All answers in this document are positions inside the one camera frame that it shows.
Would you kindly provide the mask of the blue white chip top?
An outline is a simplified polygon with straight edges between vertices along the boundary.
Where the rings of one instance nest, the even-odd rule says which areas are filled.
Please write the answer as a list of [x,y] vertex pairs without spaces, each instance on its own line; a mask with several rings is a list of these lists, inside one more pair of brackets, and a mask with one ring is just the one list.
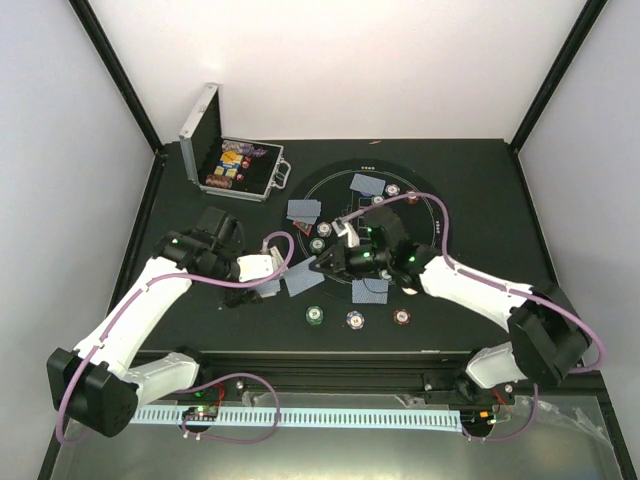
[[396,184],[388,184],[385,187],[385,193],[386,193],[386,195],[388,197],[395,197],[395,196],[398,196],[401,193],[401,189]]

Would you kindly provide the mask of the blue white chip stack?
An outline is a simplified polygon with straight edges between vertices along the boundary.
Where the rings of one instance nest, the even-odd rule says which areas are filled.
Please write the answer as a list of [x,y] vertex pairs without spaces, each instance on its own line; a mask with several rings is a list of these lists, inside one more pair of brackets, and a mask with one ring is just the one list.
[[346,315],[346,323],[352,330],[359,330],[364,326],[363,315],[358,311],[351,311]]

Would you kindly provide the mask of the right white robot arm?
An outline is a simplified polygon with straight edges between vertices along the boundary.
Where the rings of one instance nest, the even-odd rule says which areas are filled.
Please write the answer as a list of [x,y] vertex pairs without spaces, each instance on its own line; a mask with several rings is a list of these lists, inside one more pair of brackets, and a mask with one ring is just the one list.
[[407,294],[426,294],[464,307],[491,321],[508,341],[478,350],[454,379],[457,396],[476,403],[492,388],[529,380],[559,385],[594,342],[592,333],[562,290],[492,277],[453,261],[424,244],[391,248],[337,243],[311,263],[314,272],[348,280],[386,272]]

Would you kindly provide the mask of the red triangular all-in marker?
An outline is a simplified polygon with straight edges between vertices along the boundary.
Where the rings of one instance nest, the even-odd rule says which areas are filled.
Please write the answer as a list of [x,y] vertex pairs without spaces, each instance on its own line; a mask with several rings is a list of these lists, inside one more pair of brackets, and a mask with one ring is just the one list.
[[306,236],[309,236],[313,230],[313,225],[309,223],[294,221],[293,225]]

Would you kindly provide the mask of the brown poker chip stack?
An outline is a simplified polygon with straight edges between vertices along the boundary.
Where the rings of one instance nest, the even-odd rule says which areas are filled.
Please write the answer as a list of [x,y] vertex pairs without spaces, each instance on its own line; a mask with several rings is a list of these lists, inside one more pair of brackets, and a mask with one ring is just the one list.
[[398,309],[393,313],[393,320],[398,325],[407,325],[411,321],[411,314],[406,309]]

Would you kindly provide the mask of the blue backed card deck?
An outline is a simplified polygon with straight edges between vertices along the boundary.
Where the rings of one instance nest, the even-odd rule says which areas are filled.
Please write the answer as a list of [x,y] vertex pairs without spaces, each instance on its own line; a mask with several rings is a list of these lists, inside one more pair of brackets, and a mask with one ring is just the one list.
[[279,280],[271,280],[256,286],[255,291],[261,298],[273,297],[281,291],[281,283]]

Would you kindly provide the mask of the green poker chip stack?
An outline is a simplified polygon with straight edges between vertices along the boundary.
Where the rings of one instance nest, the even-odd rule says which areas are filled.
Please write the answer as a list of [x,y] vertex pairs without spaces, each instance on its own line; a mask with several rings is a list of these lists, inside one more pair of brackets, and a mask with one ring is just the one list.
[[317,326],[323,322],[324,312],[319,306],[310,306],[306,310],[305,318],[310,325]]

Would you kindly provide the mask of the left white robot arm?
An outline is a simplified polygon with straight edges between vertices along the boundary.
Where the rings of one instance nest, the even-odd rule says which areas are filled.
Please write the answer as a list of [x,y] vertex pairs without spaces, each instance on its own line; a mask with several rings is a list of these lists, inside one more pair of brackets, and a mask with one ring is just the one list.
[[46,368],[60,444],[72,442],[65,435],[68,420],[113,437],[143,406],[173,393],[202,399],[228,381],[227,376],[215,379],[198,356],[189,353],[171,352],[140,367],[131,363],[193,283],[253,292],[278,279],[292,259],[279,258],[270,247],[275,238],[290,240],[286,232],[269,234],[260,252],[249,255],[234,246],[235,234],[234,227],[168,233],[109,315],[72,350],[58,348],[51,354]]

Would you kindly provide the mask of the dealt card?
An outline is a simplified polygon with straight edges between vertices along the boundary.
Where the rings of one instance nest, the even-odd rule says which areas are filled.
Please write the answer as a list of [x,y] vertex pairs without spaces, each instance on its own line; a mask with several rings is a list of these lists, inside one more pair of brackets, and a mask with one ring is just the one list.
[[306,200],[289,200],[287,204],[287,217],[310,217],[313,210],[309,208]]
[[352,282],[353,304],[384,305],[388,301],[389,282],[384,279],[359,279]]
[[350,189],[370,196],[384,193],[386,182],[383,179],[356,173],[350,183]]

